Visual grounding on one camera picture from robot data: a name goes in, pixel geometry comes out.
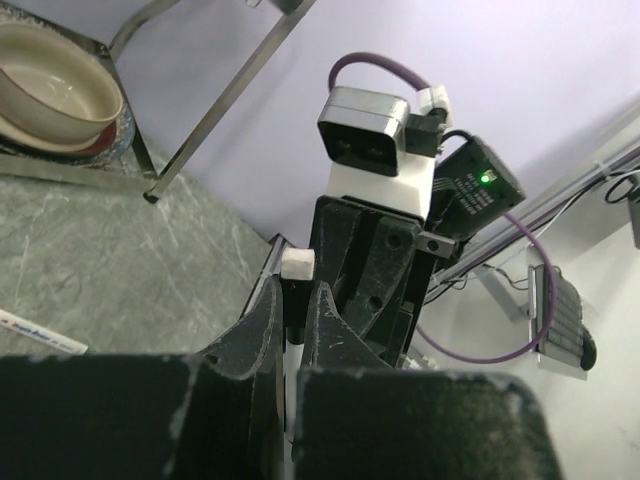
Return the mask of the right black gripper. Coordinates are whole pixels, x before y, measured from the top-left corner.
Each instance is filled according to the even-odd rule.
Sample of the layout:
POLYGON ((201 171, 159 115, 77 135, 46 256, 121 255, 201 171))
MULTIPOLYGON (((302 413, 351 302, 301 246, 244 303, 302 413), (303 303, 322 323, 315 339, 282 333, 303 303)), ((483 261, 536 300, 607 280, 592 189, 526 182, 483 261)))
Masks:
POLYGON ((407 353, 436 267, 460 257, 458 241, 424 225, 352 197, 324 195, 315 205, 316 278, 330 286, 345 323, 392 367, 407 353))

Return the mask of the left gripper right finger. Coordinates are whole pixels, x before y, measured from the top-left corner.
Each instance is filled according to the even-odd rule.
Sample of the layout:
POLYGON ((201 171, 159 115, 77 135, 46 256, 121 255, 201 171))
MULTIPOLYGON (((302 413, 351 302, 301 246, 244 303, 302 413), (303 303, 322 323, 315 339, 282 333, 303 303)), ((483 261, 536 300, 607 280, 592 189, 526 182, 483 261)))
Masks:
POLYGON ((499 372, 396 369, 318 283, 297 379, 298 479, 559 479, 542 407, 499 372))

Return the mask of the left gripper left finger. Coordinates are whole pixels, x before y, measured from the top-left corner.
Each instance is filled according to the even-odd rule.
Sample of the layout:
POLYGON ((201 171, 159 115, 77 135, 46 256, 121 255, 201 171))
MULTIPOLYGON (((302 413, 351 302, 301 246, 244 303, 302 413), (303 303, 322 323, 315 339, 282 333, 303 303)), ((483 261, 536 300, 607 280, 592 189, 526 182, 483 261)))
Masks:
POLYGON ((1 360, 5 479, 282 477, 282 290, 195 354, 1 360))

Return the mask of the black pen cap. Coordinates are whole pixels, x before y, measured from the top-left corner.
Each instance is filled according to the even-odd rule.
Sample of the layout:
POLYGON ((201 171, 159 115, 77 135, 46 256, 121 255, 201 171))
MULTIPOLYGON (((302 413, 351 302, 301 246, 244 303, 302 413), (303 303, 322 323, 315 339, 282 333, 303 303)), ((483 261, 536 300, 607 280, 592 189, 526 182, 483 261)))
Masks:
POLYGON ((283 293, 283 322, 286 339, 293 345, 304 343, 304 329, 314 286, 313 249, 286 247, 281 257, 280 283, 283 293))

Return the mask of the white thin pen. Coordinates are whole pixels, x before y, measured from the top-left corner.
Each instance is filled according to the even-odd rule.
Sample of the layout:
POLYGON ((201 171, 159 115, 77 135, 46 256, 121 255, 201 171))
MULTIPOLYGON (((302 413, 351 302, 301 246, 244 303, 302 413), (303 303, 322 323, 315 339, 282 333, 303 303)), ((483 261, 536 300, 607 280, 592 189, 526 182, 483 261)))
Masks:
POLYGON ((285 343, 284 381, 285 381, 285 441, 284 441, 284 478, 294 478, 292 447, 295 438, 295 418, 297 410, 297 374, 301 366, 304 346, 285 343))

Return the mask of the white red acrylic marker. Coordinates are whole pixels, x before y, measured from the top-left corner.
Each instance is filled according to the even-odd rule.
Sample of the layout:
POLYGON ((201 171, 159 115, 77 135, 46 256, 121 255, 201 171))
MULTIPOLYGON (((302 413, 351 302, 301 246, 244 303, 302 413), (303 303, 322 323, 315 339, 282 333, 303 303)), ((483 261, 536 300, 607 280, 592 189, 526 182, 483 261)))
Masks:
POLYGON ((88 351, 86 344, 5 310, 1 311, 1 326, 66 354, 84 355, 88 351))

